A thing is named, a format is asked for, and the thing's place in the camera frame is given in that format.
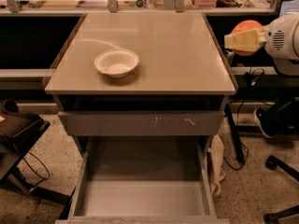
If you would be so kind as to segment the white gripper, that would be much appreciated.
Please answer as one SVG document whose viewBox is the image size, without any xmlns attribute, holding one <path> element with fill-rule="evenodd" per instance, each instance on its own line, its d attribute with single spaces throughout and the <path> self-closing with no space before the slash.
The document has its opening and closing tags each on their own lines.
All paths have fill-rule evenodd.
<svg viewBox="0 0 299 224">
<path fill-rule="evenodd" d="M 299 14 L 281 16 L 264 28 L 230 33 L 224 47 L 236 51 L 256 52 L 261 47 L 275 59 L 299 60 Z"/>
</svg>

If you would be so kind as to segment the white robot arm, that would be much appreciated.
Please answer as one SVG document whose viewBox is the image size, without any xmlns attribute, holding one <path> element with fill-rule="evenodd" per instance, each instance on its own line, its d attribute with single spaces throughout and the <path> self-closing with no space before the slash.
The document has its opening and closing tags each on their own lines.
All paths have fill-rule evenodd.
<svg viewBox="0 0 299 224">
<path fill-rule="evenodd" d="M 278 73 L 299 76 L 299 14 L 289 13 L 268 25 L 230 33 L 224 37 L 224 47 L 234 52 L 267 52 Z"/>
</svg>

